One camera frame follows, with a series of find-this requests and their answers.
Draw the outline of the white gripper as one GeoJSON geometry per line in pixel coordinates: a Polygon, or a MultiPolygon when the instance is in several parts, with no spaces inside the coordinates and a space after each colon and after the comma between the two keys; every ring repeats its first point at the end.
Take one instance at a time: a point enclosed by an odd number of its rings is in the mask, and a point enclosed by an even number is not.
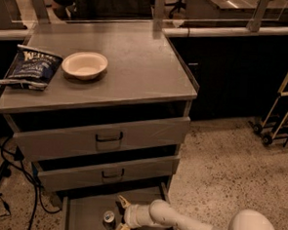
{"type": "Polygon", "coordinates": [[[126,224],[120,223],[115,230],[130,230],[151,224],[148,205],[134,205],[126,200],[122,195],[117,196],[124,211],[126,224]]]}

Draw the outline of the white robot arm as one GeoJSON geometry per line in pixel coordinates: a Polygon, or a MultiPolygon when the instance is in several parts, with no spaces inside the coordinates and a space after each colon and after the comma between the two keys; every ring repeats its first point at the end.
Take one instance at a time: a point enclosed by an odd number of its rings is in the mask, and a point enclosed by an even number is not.
{"type": "MultiPolygon", "coordinates": [[[[134,205],[118,196],[124,209],[124,221],[115,230],[133,230],[140,227],[174,227],[178,230],[223,230],[209,223],[198,221],[177,212],[164,200],[154,200],[148,205],[134,205]]],[[[275,230],[272,223],[261,213],[242,210],[231,219],[227,230],[275,230]]]]}

